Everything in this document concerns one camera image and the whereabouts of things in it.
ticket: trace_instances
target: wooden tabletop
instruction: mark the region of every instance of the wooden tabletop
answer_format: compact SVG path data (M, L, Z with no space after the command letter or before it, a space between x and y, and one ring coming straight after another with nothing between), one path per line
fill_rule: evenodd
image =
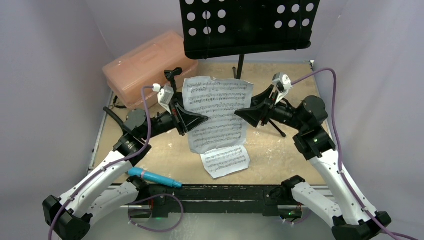
M232 70L234 65L235 63L200 62L197 75L230 79L234 77ZM254 84L255 96L268 88L274 74L278 72L287 74L292 81L295 81L311 73L312 70L308 63L245 63L241 79ZM313 77L296 84L286 98L297 107L309 95L319 96ZM124 120L129 110L114 108L113 111ZM164 109L156 104L149 111L153 116L157 112L163 112ZM206 172L200 155L190 152L187 135L180 136L176 129L152 138L150 140L152 149L137 166L183 184L274 185L299 175L311 185L325 185L318 172L296 149L292 138L297 131L279 123L277 125L287 134L286 138L282 138L271 124L258 128L249 125L247 142L244 145L250 156L249 168L218 179L213 179ZM327 131L327 123L324 124L324 129ZM120 127L108 116L95 156L95 167L107 156L121 136ZM123 183L127 178L128 176L124 174L115 183Z

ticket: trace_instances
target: gray wall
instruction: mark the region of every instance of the gray wall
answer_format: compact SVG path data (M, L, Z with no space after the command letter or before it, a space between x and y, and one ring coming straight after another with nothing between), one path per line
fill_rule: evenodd
M245 60L251 62L314 60L347 1L321 0L312 29L310 48L249 54ZM169 30L183 35L178 0L87 0L87 3L114 57L122 56ZM237 56L231 56L210 60L236 61L237 59Z
M84 0L0 1L0 239L46 239L43 200L87 174L111 60Z
M389 229L424 237L422 0L350 0L314 69L338 74L336 121L345 165L389 212ZM330 110L332 78L316 77Z

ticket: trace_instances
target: torn paper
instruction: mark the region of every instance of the torn paper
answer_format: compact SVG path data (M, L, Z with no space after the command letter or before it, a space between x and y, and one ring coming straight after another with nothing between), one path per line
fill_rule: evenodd
M182 99L185 110L209 117L188 133L193 153L203 154L219 148L243 145L248 124L234 112L251 106L253 84L238 80L212 80L197 76L184 81Z
M204 169L214 179L247 169L251 162L244 146L214 149L200 156Z

